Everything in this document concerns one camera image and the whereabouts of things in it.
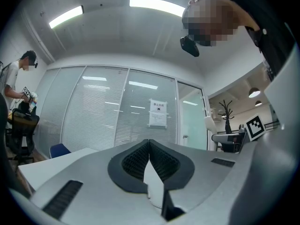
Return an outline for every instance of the doorway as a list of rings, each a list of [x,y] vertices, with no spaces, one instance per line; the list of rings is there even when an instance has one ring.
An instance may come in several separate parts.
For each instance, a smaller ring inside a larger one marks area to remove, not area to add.
[[[201,89],[178,82],[180,108],[179,144],[207,150],[205,104]]]

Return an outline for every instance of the glass wall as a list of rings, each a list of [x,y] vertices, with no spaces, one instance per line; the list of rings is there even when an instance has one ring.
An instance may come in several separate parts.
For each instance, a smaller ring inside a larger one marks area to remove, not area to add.
[[[126,68],[48,70],[37,89],[36,148],[49,157],[49,148],[58,143],[73,152],[156,139],[206,149],[202,92],[182,83],[178,90],[179,98],[175,79]]]
[[[150,99],[166,102],[166,127],[149,126]],[[115,145],[139,139],[176,143],[177,107],[175,80],[139,71],[129,71],[123,94]]]

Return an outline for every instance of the man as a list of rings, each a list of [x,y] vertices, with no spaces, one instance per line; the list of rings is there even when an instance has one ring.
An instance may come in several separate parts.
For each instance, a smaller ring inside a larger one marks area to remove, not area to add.
[[[35,63],[36,59],[37,56],[34,51],[27,51],[19,60],[11,62],[7,66],[1,66],[0,92],[6,101],[7,109],[10,108],[14,98],[24,99],[25,102],[29,102],[29,97],[24,93],[15,91],[15,82],[19,69],[29,71],[33,66],[37,67],[38,63]]]
[[[268,74],[273,80],[295,44],[285,23],[283,3],[281,0],[283,12],[278,12],[270,0],[191,0],[182,22],[190,39],[204,46],[227,40],[239,26],[244,26],[268,62]]]

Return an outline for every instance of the wooden floor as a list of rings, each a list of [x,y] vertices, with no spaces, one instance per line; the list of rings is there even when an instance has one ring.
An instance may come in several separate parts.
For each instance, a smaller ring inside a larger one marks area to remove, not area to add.
[[[8,148],[8,147],[5,147],[5,148],[6,148],[7,157],[8,158],[13,158],[15,156],[15,154],[12,153],[10,148]],[[34,160],[35,163],[46,160],[42,155],[39,154],[39,152],[36,149],[33,150],[33,153],[31,154],[31,157],[33,157],[33,160]],[[10,165],[11,165],[13,171],[15,171],[15,167],[17,166],[17,161],[10,160],[9,162],[10,162]],[[19,170],[17,170],[16,175],[17,175],[17,178],[19,179],[19,181],[24,186],[24,188],[28,191],[26,181],[25,181],[24,177],[21,175]]]

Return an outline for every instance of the glass door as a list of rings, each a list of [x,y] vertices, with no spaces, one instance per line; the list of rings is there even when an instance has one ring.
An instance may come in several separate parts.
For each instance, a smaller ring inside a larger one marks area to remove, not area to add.
[[[179,144],[207,150],[207,130],[204,123],[205,104],[201,89],[178,83],[180,107]]]

